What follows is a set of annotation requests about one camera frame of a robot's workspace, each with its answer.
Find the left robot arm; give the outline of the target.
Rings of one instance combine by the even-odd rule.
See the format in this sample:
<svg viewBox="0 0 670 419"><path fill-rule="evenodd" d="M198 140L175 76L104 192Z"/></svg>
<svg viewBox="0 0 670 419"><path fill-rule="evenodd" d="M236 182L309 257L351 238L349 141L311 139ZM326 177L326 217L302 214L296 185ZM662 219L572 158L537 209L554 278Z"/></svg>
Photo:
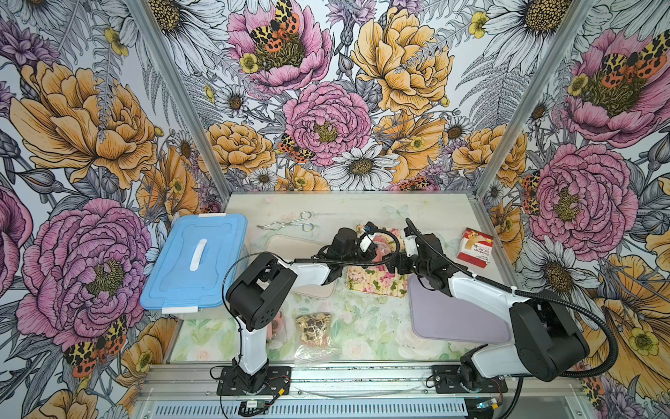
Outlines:
<svg viewBox="0 0 670 419"><path fill-rule="evenodd" d="M226 307L237 321L240 351L234 360L237 371L255 378L267 370L266 332L295 288L328 286L349 266L375 266L373 237L381 230L367 225L359 234L341 228L333 242L311 258L287 261L263 251L222 291Z"/></svg>

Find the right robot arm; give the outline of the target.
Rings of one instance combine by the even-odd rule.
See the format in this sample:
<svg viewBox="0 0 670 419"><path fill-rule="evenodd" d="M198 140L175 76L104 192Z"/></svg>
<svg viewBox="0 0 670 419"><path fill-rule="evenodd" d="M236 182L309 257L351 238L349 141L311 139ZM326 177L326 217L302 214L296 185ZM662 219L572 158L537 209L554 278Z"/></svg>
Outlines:
<svg viewBox="0 0 670 419"><path fill-rule="evenodd" d="M460 383L474 389L500 375L531 376L550 382L569 371L590 352L586 339L563 300L549 293L520 291L478 276L449 259L433 235L404 239L405 251L394 269L425 279L451 301L466 301L505 323L508 342L473 349L460 360Z"/></svg>

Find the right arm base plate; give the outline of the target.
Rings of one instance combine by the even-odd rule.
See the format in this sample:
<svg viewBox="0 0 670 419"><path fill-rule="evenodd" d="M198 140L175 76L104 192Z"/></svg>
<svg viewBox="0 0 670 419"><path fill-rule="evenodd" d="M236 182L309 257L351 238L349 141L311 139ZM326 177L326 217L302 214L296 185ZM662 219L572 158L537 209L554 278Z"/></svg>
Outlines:
<svg viewBox="0 0 670 419"><path fill-rule="evenodd" d="M500 395L508 392L508 386L502 377L483 378L471 368L462 365L433 365L430 379L437 394Z"/></svg>

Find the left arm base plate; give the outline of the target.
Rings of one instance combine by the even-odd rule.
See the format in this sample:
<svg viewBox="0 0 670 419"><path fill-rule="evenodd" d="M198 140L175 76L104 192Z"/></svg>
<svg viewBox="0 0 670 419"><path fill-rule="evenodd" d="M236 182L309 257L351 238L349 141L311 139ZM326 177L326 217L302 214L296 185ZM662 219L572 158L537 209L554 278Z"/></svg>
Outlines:
<svg viewBox="0 0 670 419"><path fill-rule="evenodd" d="M281 390L290 392L292 368L266 365L254 373L247 374L237 364L223 366L214 375L218 396L275 396Z"/></svg>

